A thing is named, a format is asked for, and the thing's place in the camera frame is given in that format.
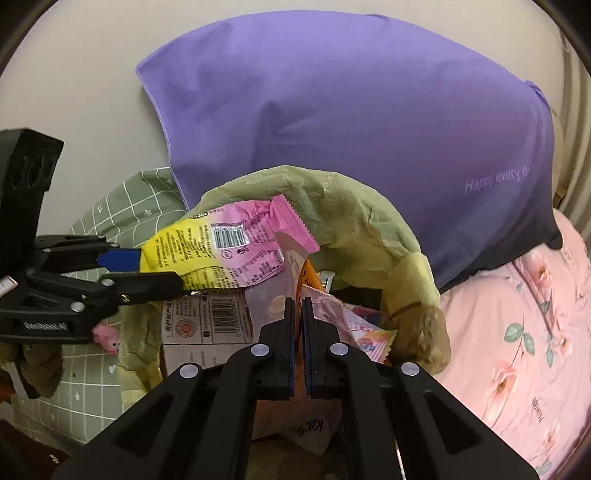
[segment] yellow-green plastic bag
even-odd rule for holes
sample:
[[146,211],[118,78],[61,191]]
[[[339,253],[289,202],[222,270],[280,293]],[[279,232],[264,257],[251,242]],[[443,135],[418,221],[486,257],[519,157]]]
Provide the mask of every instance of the yellow-green plastic bag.
[[336,273],[333,288],[382,290],[384,327],[397,329],[400,337],[392,345],[394,358],[417,361],[432,374],[443,370],[451,350],[427,257],[396,208],[376,190],[339,173],[282,166],[210,190],[186,216],[281,193],[321,247],[310,257],[315,270]]
[[161,302],[121,307],[119,315],[121,345],[117,375],[121,399],[128,409],[162,381],[158,369]]

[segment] pink floral bedsheet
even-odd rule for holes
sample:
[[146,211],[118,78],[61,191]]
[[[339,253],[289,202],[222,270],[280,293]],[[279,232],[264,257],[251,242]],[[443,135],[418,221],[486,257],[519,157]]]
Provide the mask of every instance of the pink floral bedsheet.
[[452,361],[437,379],[549,479],[589,425],[587,249],[560,212],[563,248],[534,248],[441,296]]

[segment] pink package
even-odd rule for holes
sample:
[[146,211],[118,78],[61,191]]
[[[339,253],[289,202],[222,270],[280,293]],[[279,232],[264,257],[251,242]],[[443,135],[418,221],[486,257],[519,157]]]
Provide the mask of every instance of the pink package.
[[140,271],[175,271],[185,288],[240,288],[283,270],[275,235],[284,233],[308,253],[318,244],[285,196],[230,203],[182,219],[142,246]]
[[311,298],[315,318],[337,327],[341,342],[357,346],[373,362],[383,364],[386,361],[396,338],[396,330],[384,330],[367,322],[330,293],[308,285],[302,286],[301,296]]

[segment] logo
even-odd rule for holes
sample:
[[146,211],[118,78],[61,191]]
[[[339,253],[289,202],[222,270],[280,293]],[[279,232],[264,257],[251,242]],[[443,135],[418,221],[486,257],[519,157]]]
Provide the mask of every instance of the logo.
[[23,325],[28,330],[67,330],[65,323],[29,323],[23,322]]
[[177,323],[175,330],[179,337],[189,338],[195,335],[195,332],[197,332],[197,326],[191,320],[181,320]]

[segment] barcode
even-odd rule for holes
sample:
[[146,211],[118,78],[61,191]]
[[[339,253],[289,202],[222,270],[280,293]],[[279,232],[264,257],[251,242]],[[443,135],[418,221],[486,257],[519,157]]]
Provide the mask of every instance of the barcode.
[[213,241],[216,249],[244,247],[248,245],[248,237],[242,225],[238,226],[213,226]]
[[213,331],[215,333],[238,333],[238,312],[234,299],[211,299]]

